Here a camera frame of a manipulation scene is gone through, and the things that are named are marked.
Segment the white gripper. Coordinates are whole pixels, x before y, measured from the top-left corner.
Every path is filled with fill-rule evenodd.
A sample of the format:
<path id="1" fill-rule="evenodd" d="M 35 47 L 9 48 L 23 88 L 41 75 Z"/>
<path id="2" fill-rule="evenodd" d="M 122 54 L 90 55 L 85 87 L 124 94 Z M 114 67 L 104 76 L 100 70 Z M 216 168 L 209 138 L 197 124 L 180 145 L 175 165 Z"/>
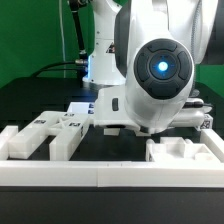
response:
<path id="1" fill-rule="evenodd" d="M 127 114 L 124 106 L 125 88 L 108 87 L 98 92 L 94 104 L 94 127 L 128 129 L 136 136 L 146 136 Z"/>

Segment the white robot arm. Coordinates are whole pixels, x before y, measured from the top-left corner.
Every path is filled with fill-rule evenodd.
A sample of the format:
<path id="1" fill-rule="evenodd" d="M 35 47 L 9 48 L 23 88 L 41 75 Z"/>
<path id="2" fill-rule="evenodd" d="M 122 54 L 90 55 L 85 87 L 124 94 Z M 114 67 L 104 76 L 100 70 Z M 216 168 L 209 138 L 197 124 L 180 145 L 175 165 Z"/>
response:
<path id="1" fill-rule="evenodd" d="M 93 124 L 147 134 L 198 127 L 193 97 L 219 0 L 92 0 L 95 49 L 83 81 L 99 88 Z"/>

